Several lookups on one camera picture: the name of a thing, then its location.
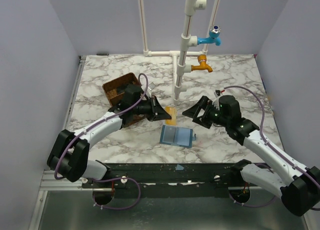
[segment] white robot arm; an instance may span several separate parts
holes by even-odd
[[[234,96],[218,92],[214,102],[202,96],[182,114],[206,128],[213,124],[225,127],[232,139],[257,154],[274,171],[271,173],[247,161],[240,169],[244,181],[281,198],[286,208],[295,215],[302,215],[314,207],[320,201],[320,170],[316,167],[309,169],[281,151],[257,125],[242,117],[239,102]],[[204,110],[202,116],[198,116],[200,110]]]

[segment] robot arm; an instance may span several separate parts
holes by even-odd
[[[317,182],[320,182],[320,170],[316,167],[307,168],[281,151],[265,135],[267,143],[263,141],[259,127],[242,117],[239,102],[234,96],[223,96],[219,91],[217,96],[214,102],[202,96],[194,106],[182,114],[208,129],[213,124],[225,127],[232,139],[262,158],[275,171],[274,174],[260,169],[255,164],[246,163],[240,169],[241,177],[244,181],[260,186],[281,198],[293,214],[302,215],[317,204],[320,201],[320,190],[299,169],[303,169]],[[198,116],[200,110],[204,110],[202,116]]]
[[[71,182],[77,181],[80,177],[103,179],[108,172],[108,166],[99,161],[88,160],[89,150],[95,144],[109,134],[127,126],[133,121],[135,115],[144,115],[149,121],[171,119],[171,116],[161,107],[154,95],[146,97],[146,100],[140,101],[138,105],[124,114],[115,116],[137,102],[142,92],[140,86],[129,84],[124,91],[123,98],[117,105],[111,107],[103,117],[75,132],[66,129],[61,131],[49,155],[47,165],[55,170],[67,146],[72,140],[75,140],[76,136],[80,136],[71,146],[73,152],[68,151],[63,157],[58,173]]]

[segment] cable tie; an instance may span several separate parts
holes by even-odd
[[[264,142],[264,144],[267,146],[270,143],[270,140],[268,139],[267,141]]]

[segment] orange object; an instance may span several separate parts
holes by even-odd
[[[166,106],[165,111],[171,116],[171,120],[165,120],[166,125],[177,125],[177,110],[175,107]]]
[[[208,72],[212,72],[212,68],[207,65],[207,56],[206,55],[199,55],[198,56],[199,66],[191,66],[191,71],[203,71],[208,70]]]

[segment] blue faucet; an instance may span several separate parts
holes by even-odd
[[[216,46],[221,45],[221,40],[219,38],[221,28],[219,26],[211,26],[209,30],[208,38],[198,38],[198,45],[200,44],[213,44]]]

